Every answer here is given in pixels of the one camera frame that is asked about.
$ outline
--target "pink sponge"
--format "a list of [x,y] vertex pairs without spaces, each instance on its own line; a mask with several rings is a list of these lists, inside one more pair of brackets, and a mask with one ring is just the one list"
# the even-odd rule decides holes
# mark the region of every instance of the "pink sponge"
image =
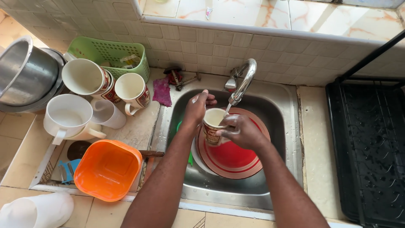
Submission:
[[165,105],[166,107],[172,106],[172,99],[170,98],[169,78],[156,79],[153,81],[153,101]]

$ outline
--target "faucet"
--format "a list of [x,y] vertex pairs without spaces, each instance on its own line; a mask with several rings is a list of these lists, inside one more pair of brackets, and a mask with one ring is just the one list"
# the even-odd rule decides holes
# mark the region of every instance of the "faucet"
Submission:
[[[238,78],[242,76],[243,71],[247,68],[246,76],[243,79],[242,83],[238,84]],[[256,73],[257,64],[256,60],[250,58],[239,68],[234,68],[231,71],[230,79],[225,83],[224,88],[228,92],[232,92],[232,95],[229,98],[229,103],[233,106],[237,105],[242,96],[245,94],[247,88],[253,80],[253,77]]]

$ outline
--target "sink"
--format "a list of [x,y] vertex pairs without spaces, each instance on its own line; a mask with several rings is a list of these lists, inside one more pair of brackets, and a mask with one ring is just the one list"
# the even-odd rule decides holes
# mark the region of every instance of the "sink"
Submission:
[[[158,134],[152,142],[165,151],[176,134],[190,98],[203,89],[215,95],[217,108],[228,105],[229,92],[222,89],[227,77],[204,75],[200,82],[187,84],[182,91],[171,89],[172,107],[162,106],[156,126]],[[294,86],[256,82],[248,88],[236,106],[253,112],[266,125],[270,138],[287,167],[302,186],[302,155],[299,140],[298,101]],[[273,205],[263,170],[241,180],[215,176],[205,172],[196,162],[187,165],[182,198],[240,207],[272,210]]]

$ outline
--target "green basket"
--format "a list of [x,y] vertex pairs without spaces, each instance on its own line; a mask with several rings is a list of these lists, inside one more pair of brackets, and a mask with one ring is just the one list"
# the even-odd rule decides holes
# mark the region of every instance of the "green basket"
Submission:
[[[145,80],[149,79],[150,69],[146,59],[145,47],[140,43],[124,43],[105,41],[89,37],[77,37],[69,45],[68,52],[76,58],[86,58],[102,64],[109,61],[113,67],[102,67],[113,75],[115,79],[125,73],[137,73]],[[125,56],[135,54],[141,58],[139,65],[133,69],[120,68],[124,64],[119,60]]]

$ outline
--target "black dish rack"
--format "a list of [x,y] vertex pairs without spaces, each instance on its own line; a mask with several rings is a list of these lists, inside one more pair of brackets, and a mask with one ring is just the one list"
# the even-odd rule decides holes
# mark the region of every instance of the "black dish rack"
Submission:
[[326,86],[341,209],[364,227],[405,227],[405,80],[351,76],[403,37]]

